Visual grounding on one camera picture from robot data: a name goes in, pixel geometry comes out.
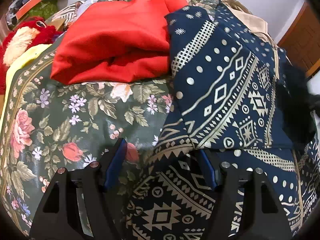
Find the wooden door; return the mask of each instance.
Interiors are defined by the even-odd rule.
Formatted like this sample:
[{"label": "wooden door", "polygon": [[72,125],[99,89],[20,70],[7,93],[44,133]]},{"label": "wooden door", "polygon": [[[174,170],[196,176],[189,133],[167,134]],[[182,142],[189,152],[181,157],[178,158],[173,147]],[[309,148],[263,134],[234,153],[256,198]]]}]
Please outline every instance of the wooden door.
[{"label": "wooden door", "polygon": [[291,63],[305,69],[307,76],[320,68],[320,21],[307,3],[278,46],[285,48]]}]

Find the metal screw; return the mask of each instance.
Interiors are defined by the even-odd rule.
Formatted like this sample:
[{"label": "metal screw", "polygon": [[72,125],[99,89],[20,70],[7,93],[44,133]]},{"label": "metal screw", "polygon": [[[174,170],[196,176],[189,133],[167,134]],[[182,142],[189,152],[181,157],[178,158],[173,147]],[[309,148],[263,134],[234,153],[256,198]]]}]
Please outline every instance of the metal screw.
[{"label": "metal screw", "polygon": [[97,161],[90,163],[91,168],[96,168],[98,166],[99,166],[99,162],[97,162]]},{"label": "metal screw", "polygon": [[228,162],[222,162],[222,163],[221,163],[221,166],[227,169],[227,168],[230,167],[230,163],[228,163]]},{"label": "metal screw", "polygon": [[262,174],[263,173],[263,170],[261,169],[261,168],[256,168],[256,173],[258,173],[258,174]]},{"label": "metal screw", "polygon": [[58,169],[58,173],[59,173],[59,174],[62,174],[62,173],[64,173],[65,171],[66,171],[66,168],[63,168],[63,167]]}]

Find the navy blue patterned cloth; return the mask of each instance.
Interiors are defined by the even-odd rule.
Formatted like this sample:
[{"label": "navy blue patterned cloth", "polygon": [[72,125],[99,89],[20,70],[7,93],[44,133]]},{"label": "navy blue patterned cloth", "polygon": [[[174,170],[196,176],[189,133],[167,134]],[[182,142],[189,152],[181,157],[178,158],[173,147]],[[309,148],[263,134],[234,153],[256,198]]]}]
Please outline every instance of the navy blue patterned cloth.
[{"label": "navy blue patterned cloth", "polygon": [[[138,239],[201,238],[215,195],[192,156],[197,149],[214,149],[221,162],[239,169],[263,169],[293,235],[318,198],[317,135],[304,151],[295,152],[276,104],[276,84],[286,84],[285,51],[276,48],[277,67],[271,44],[223,3],[216,10],[214,20],[193,6],[167,16],[175,99],[127,207],[129,234]],[[231,235],[241,221],[244,193],[238,193]]]}]

